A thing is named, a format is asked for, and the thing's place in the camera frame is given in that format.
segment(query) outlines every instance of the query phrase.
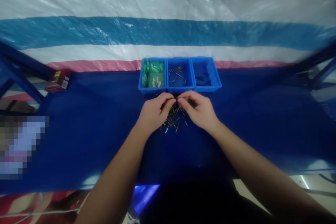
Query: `blue table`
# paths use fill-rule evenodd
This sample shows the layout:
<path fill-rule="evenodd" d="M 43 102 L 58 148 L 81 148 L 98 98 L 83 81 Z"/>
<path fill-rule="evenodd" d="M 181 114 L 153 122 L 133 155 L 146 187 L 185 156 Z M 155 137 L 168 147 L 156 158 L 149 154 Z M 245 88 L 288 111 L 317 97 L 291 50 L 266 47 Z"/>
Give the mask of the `blue table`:
<path fill-rule="evenodd" d="M 334 172 L 336 124 L 307 89 L 270 85 L 285 70 L 219 70 L 223 87 L 207 96 L 223 123 L 287 174 Z M 50 116 L 45 139 L 23 179 L 0 181 L 0 194 L 91 188 L 149 98 L 138 80 L 138 71 L 76 73 L 68 91 L 48 94 L 36 113 Z M 232 174 L 215 141 L 187 121 L 177 133 L 153 133 L 138 184 Z"/>

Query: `cardboard box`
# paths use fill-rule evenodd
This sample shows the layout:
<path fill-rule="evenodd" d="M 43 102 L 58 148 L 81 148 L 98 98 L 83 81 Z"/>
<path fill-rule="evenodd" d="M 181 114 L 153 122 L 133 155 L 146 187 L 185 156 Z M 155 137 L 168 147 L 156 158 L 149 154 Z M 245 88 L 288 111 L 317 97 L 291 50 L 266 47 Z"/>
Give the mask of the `cardboard box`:
<path fill-rule="evenodd" d="M 71 78 L 71 72 L 69 70 L 57 71 L 50 78 L 44 90 L 46 90 L 49 93 L 65 91 L 69 87 L 70 78 Z"/>

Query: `white stripe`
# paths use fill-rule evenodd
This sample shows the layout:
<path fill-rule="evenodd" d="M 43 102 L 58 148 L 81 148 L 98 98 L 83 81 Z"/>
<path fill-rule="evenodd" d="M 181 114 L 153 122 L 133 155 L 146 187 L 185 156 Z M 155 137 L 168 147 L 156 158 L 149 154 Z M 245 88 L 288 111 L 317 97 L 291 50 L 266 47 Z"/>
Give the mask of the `white stripe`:
<path fill-rule="evenodd" d="M 141 60 L 145 57 L 208 56 L 221 61 L 279 61 L 296 63 L 310 55 L 282 47 L 153 46 L 153 45 L 62 45 L 27 49 L 21 52 L 44 63 L 73 60 Z"/>
<path fill-rule="evenodd" d="M 0 0 L 0 19 L 120 16 L 336 25 L 336 0 Z"/>

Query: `blue stripe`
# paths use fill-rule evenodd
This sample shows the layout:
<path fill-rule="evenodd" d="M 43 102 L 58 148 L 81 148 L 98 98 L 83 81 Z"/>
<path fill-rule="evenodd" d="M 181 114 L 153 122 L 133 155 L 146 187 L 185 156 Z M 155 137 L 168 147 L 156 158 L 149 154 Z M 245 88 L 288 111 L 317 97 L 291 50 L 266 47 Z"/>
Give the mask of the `blue stripe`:
<path fill-rule="evenodd" d="M 72 44 L 274 46 L 316 50 L 334 38 L 335 27 L 300 23 L 72 16 L 0 21 L 0 40 L 19 50 Z"/>

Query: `right hand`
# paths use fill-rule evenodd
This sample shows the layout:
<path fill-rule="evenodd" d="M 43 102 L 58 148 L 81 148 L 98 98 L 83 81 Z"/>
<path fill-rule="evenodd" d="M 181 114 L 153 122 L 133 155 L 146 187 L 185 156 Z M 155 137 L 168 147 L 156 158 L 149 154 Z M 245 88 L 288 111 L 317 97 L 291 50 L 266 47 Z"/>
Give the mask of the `right hand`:
<path fill-rule="evenodd" d="M 208 97 L 204 97 L 194 91 L 188 91 L 180 94 L 177 102 L 188 113 L 191 120 L 206 131 L 211 130 L 220 123 Z M 195 103 L 196 107 L 193 108 L 190 102 Z"/>

